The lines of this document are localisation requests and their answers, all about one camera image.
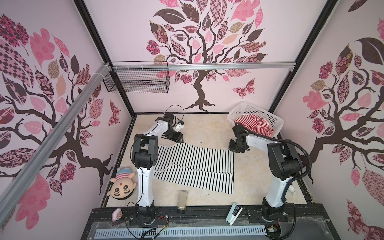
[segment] white plastic basket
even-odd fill
[[[235,119],[245,115],[245,114],[254,114],[269,121],[270,128],[273,129],[273,133],[271,137],[276,137],[280,130],[283,128],[284,120],[279,118],[272,113],[259,108],[252,103],[242,101],[233,108],[229,114],[227,115],[227,119],[229,120],[231,127],[235,126]]]

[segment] butterfly decal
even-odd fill
[[[119,113],[120,113],[120,110],[118,107],[115,107],[115,104],[110,100],[109,101],[109,104],[111,105],[111,110],[112,110],[112,117],[109,119],[108,121],[108,126],[112,125],[112,124],[117,124],[119,123]]]
[[[234,88],[232,90],[235,91],[235,93],[238,93],[240,97],[242,97],[244,99],[244,96],[247,94],[247,93],[253,93],[254,94],[254,90],[255,88],[253,87],[255,85],[255,79],[252,79],[251,81],[249,81],[247,83],[247,85],[245,86],[245,88]]]

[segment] wallpaper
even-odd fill
[[[67,9],[64,13],[69,20],[67,23],[60,20],[60,24],[52,26],[15,12],[18,3],[2,9],[1,193],[102,64],[71,1],[31,4],[31,8],[20,11],[39,12],[61,5]],[[47,21],[52,16],[44,17]],[[71,22],[79,27],[68,27]],[[98,207],[103,197],[101,193],[129,120],[120,96],[109,94],[101,83],[2,225],[1,238],[42,239],[58,235],[62,239],[79,238],[90,210]]]
[[[383,7],[340,3],[276,111],[310,153],[306,183],[341,239],[384,239]]]
[[[305,1],[274,4],[263,0],[150,2],[150,6],[119,0],[111,4],[87,2],[114,61],[148,61],[128,63],[132,65],[163,64],[162,61],[168,64],[294,61],[325,1],[311,4]],[[126,13],[116,10],[113,7],[116,5],[126,7]],[[137,9],[143,8],[146,10],[138,14]],[[109,12],[114,12],[114,16],[106,20],[105,13]],[[299,12],[306,21],[297,23],[295,13]],[[295,25],[285,26],[288,19]],[[113,24],[107,27],[105,21]],[[292,36],[284,38],[289,48],[282,45],[282,36],[286,34]],[[230,111],[240,101],[268,109],[288,71],[284,68],[170,71],[167,94],[127,95],[136,112],[161,112],[175,103],[187,112]],[[159,71],[154,80],[166,73]],[[144,104],[141,99],[151,104]]]

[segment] plush toy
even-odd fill
[[[111,178],[113,182],[112,189],[107,193],[107,196],[124,200],[130,197],[133,193],[133,189],[136,187],[136,183],[132,181],[135,173],[129,168],[120,169],[116,173],[116,178]]]

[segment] black corner post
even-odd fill
[[[305,57],[308,54],[308,51],[311,49],[314,41],[316,40],[317,36],[319,35],[321,29],[323,28],[324,24],[326,23],[329,15],[331,14],[333,8],[335,7],[338,0],[328,0],[325,4],[323,10],[320,13],[319,18],[317,19],[315,25],[313,26],[311,33],[309,34],[307,40],[305,41],[302,49],[300,50],[300,53],[298,57],[296,58],[296,65],[293,71],[289,72],[287,77],[285,78],[283,84],[281,85],[277,95],[275,96],[275,99],[272,102],[271,107],[269,108],[269,112],[273,113],[277,106],[279,105],[281,99],[283,98],[285,91],[288,89],[289,85],[291,84],[294,76],[296,75],[299,67],[303,63]]]
[[[100,38],[100,35],[96,29],[96,26],[95,24],[93,23],[93,20],[88,12],[88,9],[87,9],[87,6],[85,5],[85,2],[83,0],[73,0],[89,33],[91,34],[91,37],[101,55],[101,58],[103,59],[104,62],[106,63],[109,63],[109,65],[111,66],[111,68],[113,67],[113,64],[112,64],[112,61],[111,59],[109,58],[109,55],[107,53],[107,50],[103,44],[103,42],[101,41],[101,38]],[[122,85],[121,85],[121,82],[119,80],[119,77],[117,76],[117,74],[114,74],[113,76],[115,76],[116,80],[115,80],[115,84],[116,84],[116,87],[118,89],[123,89]],[[129,114],[131,115],[131,117],[134,117],[135,115],[135,111],[133,110],[132,108],[132,105],[131,103],[129,102],[129,99],[127,97],[127,94],[124,92],[124,91],[119,91],[120,95],[121,95],[121,98],[125,104],[125,106],[127,107],[128,109],[128,112]]]

